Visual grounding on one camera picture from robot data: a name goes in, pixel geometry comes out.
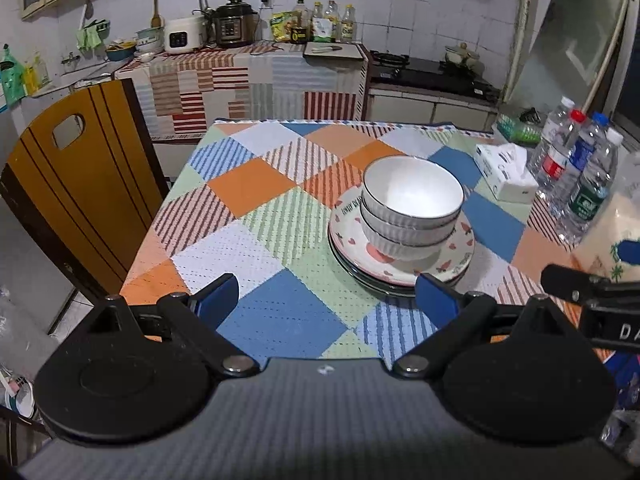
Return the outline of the black electric pressure cooker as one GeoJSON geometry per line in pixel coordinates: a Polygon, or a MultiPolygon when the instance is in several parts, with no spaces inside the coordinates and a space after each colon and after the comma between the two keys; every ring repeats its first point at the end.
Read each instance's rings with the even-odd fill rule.
{"type": "Polygon", "coordinates": [[[215,10],[214,18],[218,47],[246,47],[254,42],[258,13],[244,0],[227,0],[215,10]]]}

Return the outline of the white ribbed bowl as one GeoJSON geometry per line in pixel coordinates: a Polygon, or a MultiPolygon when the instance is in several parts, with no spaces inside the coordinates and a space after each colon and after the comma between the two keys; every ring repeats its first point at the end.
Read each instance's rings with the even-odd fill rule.
{"type": "Polygon", "coordinates": [[[395,226],[390,222],[378,218],[362,200],[360,202],[360,216],[370,228],[394,243],[408,246],[430,246],[446,240],[454,232],[457,218],[434,228],[409,228],[395,226]]]}
{"type": "Polygon", "coordinates": [[[431,229],[460,214],[464,192],[446,168],[427,159],[394,155],[371,162],[361,181],[363,203],[381,220],[431,229]]]}

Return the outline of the blue label water bottle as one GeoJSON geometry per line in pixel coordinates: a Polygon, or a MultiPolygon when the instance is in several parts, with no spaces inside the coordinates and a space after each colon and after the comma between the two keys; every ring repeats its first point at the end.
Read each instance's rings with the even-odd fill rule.
{"type": "Polygon", "coordinates": [[[608,118],[602,113],[594,112],[591,118],[586,120],[585,125],[570,137],[566,167],[552,188],[548,199],[548,209],[554,218],[560,218],[579,176],[597,145],[604,139],[607,125],[608,118]]]}

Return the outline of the striped patchwork counter cloth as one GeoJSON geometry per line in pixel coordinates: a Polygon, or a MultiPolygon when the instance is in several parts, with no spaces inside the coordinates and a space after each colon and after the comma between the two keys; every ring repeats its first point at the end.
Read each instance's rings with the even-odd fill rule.
{"type": "Polygon", "coordinates": [[[151,138],[199,139],[218,120],[360,120],[369,60],[305,58],[305,46],[257,41],[234,49],[136,58],[129,79],[151,138]]]}

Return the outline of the white sun plate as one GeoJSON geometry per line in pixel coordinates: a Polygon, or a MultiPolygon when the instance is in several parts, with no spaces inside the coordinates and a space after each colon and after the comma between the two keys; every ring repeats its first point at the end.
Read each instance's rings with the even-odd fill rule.
{"type": "Polygon", "coordinates": [[[454,284],[471,263],[475,249],[474,231],[459,222],[449,240],[426,259],[400,261],[378,252],[362,233],[346,236],[328,229],[332,254],[342,268],[363,286],[390,296],[413,297],[420,274],[431,274],[439,281],[454,284]]]}

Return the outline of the clear label-less water bottle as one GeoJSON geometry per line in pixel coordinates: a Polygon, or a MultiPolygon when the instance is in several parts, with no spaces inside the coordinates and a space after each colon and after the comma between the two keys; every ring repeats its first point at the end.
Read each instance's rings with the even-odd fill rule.
{"type": "Polygon", "coordinates": [[[542,161],[544,160],[544,156],[546,156],[548,152],[549,146],[552,144],[556,134],[558,133],[562,122],[570,116],[570,112],[574,106],[575,102],[573,100],[567,96],[563,96],[560,104],[547,116],[544,126],[542,127],[540,141],[527,163],[527,168],[533,177],[536,177],[538,174],[542,161]]]}

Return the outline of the black framed cutting board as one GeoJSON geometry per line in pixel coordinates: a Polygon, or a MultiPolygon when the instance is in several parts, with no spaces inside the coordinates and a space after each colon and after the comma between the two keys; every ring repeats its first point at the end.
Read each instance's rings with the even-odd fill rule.
{"type": "Polygon", "coordinates": [[[331,44],[330,42],[310,42],[306,44],[305,58],[341,58],[342,60],[362,60],[363,55],[356,44],[331,44]]]}

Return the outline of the wooden chair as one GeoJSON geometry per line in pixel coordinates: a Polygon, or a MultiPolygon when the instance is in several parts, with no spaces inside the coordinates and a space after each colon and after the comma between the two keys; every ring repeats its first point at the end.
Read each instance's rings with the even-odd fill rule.
{"type": "Polygon", "coordinates": [[[167,193],[129,79],[80,89],[47,107],[1,173],[10,211],[91,301],[120,291],[167,193]]]}

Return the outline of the black gas stove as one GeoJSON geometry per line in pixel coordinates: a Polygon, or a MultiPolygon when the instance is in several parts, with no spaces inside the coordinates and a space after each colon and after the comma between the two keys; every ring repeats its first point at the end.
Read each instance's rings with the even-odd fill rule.
{"type": "Polygon", "coordinates": [[[394,84],[399,87],[432,90],[480,99],[496,104],[500,91],[474,73],[469,67],[448,61],[430,61],[370,51],[371,80],[375,84],[394,84]]]}

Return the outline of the red label water bottle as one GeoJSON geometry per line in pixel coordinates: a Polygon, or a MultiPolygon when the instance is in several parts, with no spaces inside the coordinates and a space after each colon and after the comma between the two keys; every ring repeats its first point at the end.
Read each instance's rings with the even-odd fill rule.
{"type": "Polygon", "coordinates": [[[555,129],[548,148],[544,152],[540,169],[536,174],[537,195],[542,200],[548,200],[551,191],[565,171],[570,151],[570,139],[574,132],[580,129],[585,119],[586,115],[581,110],[571,110],[567,118],[564,118],[559,127],[555,129]]]}

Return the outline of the patchwork checkered tablecloth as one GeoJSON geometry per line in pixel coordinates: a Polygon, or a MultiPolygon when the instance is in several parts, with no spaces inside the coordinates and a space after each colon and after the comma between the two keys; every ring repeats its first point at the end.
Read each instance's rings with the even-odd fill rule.
{"type": "Polygon", "coordinates": [[[122,286],[130,304],[198,292],[222,274],[239,282],[221,333],[270,356],[392,362],[430,336],[409,299],[361,287],[336,262],[326,234],[338,198],[372,160],[429,158],[463,184],[475,235],[457,288],[522,304],[548,263],[570,264],[538,205],[495,201],[472,157],[484,134],[448,125],[217,122],[194,148],[160,207],[122,286]]]}

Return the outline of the green label water bottle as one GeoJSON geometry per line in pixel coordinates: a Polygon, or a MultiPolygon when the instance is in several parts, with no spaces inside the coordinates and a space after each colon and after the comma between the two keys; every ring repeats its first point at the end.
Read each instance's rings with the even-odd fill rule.
{"type": "Polygon", "coordinates": [[[563,242],[576,245],[608,199],[616,176],[618,152],[623,140],[624,137],[617,130],[608,128],[604,141],[588,159],[585,169],[582,170],[561,209],[558,234],[563,242]]]}

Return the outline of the pink rabbit carrot plate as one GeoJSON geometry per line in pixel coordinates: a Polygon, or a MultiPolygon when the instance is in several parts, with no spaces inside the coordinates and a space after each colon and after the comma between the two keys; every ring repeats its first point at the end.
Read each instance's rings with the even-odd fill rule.
{"type": "Polygon", "coordinates": [[[379,252],[363,232],[360,214],[361,188],[352,186],[335,203],[328,226],[328,240],[337,255],[364,278],[385,284],[387,288],[413,287],[421,273],[429,273],[454,283],[470,266],[475,236],[469,219],[462,212],[454,232],[426,258],[401,261],[379,252]]]}

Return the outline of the leaning metal board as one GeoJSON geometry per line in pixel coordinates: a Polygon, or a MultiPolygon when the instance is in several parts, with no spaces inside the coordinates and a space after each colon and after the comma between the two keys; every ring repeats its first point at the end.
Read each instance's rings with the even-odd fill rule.
{"type": "Polygon", "coordinates": [[[628,3],[550,0],[506,109],[533,107],[547,114],[566,96],[588,110],[623,29],[628,3]]]}

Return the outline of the green plastic cup stack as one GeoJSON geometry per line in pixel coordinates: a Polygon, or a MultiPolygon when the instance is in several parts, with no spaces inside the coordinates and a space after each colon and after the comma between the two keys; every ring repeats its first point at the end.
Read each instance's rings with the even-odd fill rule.
{"type": "Polygon", "coordinates": [[[541,128],[536,124],[522,122],[506,114],[499,114],[494,126],[509,143],[536,146],[541,139],[541,128]]]}

